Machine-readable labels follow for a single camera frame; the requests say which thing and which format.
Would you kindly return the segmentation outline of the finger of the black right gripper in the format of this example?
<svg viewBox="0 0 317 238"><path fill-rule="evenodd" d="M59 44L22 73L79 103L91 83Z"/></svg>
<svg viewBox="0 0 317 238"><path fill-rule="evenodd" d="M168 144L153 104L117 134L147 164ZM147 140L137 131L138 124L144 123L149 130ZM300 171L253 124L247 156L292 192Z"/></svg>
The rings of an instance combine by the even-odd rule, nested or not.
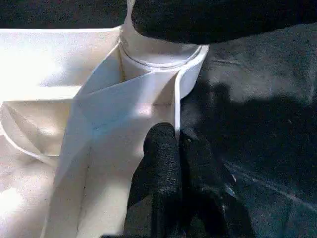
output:
<svg viewBox="0 0 317 238"><path fill-rule="evenodd" d="M210 44L315 23L315 0L137 0L131 13L141 35Z"/></svg>

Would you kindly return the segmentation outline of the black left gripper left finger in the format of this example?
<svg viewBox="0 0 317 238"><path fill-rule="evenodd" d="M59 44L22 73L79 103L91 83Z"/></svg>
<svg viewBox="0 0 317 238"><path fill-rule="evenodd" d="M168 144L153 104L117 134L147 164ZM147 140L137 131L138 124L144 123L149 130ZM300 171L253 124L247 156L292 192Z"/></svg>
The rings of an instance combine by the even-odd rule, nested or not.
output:
<svg viewBox="0 0 317 238"><path fill-rule="evenodd" d="M151 127L143 152L131 181L124 236L180 238L182 175L174 127L170 123Z"/></svg>

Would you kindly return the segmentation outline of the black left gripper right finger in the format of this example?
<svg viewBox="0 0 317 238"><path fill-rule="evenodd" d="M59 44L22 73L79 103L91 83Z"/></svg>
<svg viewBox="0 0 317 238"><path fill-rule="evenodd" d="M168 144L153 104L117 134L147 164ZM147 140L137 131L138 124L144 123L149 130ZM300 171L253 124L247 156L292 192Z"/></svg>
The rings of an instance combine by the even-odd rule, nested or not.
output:
<svg viewBox="0 0 317 238"><path fill-rule="evenodd" d="M237 182L208 140L192 129L180 133L184 224L190 238L253 238Z"/></svg>

